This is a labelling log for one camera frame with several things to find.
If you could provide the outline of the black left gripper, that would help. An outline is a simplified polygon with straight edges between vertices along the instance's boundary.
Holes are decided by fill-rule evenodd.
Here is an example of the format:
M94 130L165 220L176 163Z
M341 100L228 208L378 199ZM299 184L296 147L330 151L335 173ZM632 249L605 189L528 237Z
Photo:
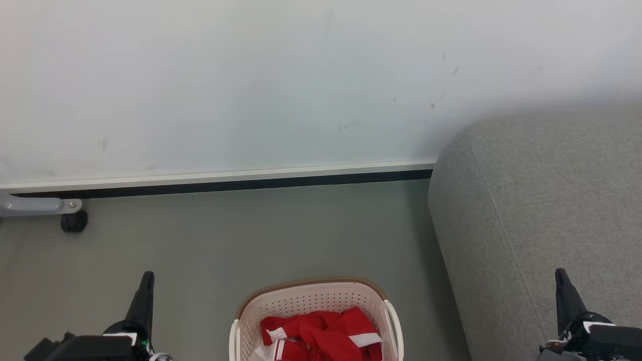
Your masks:
M142 275L125 320L111 325L102 334L102 336L130 338L134 360L151 360L154 355L151 344L153 290L154 273L148 270Z

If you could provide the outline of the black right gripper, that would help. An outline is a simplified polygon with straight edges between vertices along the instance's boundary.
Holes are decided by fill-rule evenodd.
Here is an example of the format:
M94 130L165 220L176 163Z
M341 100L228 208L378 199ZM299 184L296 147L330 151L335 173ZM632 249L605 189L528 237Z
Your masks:
M539 360L596 359L592 346L592 327L615 327L607 317L588 311L565 269L555 270L557 339L539 347Z

